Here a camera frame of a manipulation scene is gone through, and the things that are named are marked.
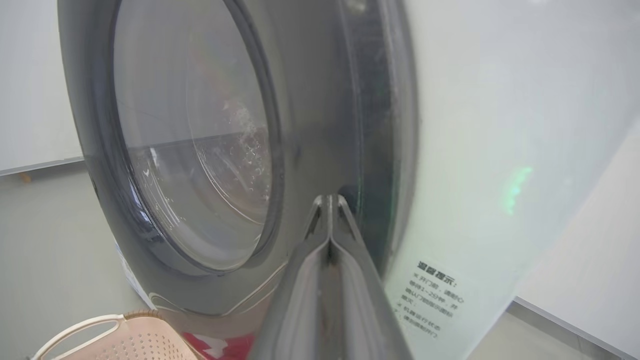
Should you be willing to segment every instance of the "washing machine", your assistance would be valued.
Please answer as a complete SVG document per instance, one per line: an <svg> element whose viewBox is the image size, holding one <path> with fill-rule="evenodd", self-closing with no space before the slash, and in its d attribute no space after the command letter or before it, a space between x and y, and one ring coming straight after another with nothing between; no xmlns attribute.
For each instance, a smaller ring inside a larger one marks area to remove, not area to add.
<svg viewBox="0 0 640 360"><path fill-rule="evenodd" d="M338 193L413 356L464 359L637 114L639 6L59 0L58 17L118 248L203 356L244 358L313 200Z"/></svg>

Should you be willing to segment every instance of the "door glass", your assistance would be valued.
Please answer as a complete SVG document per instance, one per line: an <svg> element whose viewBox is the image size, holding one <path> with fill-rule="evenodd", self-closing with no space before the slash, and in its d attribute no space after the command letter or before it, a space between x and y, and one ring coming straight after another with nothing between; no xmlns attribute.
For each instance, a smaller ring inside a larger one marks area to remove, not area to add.
<svg viewBox="0 0 640 360"><path fill-rule="evenodd" d="M149 211L206 267L252 254L271 191L257 78L222 0L125 0L114 42L118 114Z"/></svg>

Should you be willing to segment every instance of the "basket handle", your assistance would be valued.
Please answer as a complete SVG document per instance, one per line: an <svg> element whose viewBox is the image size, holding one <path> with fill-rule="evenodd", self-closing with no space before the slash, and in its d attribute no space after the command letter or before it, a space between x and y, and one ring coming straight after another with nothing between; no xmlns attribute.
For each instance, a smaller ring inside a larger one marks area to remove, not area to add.
<svg viewBox="0 0 640 360"><path fill-rule="evenodd" d="M90 343L93 343L94 341L97 341L105 336L107 336L108 334L111 334L112 332L116 331L124 322L125 322L125 318L123 315L103 315L103 316L97 316L95 318L91 318L88 320L85 320L83 322L79 322L63 331L61 331L58 335L55 335L51 340L49 340L42 348L40 348L40 350L38 350L38 352L36 352L36 354L33 356L32 360L44 360L44 356L47 355L49 353L49 351L51 351L51 349L53 349L54 347L56 347L56 345L58 345L59 343L61 343L64 339L68 338L69 336L78 333L82 330L88 329L92 326L101 324L101 323L107 323L107 322L116 322L117 324L110 328L109 330L103 332L102 334L96 336L95 338L87 341L86 343L79 345L78 347L73 348L72 350L69 350L68 352L64 353L62 355L62 357L64 357L64 355L67 354L71 354L87 345L89 345Z"/></svg>

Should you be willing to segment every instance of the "gray floor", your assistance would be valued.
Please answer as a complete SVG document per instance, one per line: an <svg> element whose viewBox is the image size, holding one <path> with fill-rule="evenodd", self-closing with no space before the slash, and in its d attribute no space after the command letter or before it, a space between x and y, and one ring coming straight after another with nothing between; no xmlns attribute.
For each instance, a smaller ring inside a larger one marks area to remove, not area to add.
<svg viewBox="0 0 640 360"><path fill-rule="evenodd" d="M87 318L146 308L125 280L83 164L29 174L31 183L0 177L0 357L9 360ZM470 359L613 359L528 317L512 306Z"/></svg>

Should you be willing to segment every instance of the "perforated basket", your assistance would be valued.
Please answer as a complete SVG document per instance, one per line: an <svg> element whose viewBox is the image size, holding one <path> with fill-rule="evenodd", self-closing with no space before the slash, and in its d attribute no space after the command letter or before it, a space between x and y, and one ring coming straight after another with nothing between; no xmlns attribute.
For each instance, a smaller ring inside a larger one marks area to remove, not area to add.
<svg viewBox="0 0 640 360"><path fill-rule="evenodd" d="M44 357L73 334L102 323L115 326L55 360L201 360L191 347L155 311L98 316L77 323L49 340L33 357Z"/></svg>

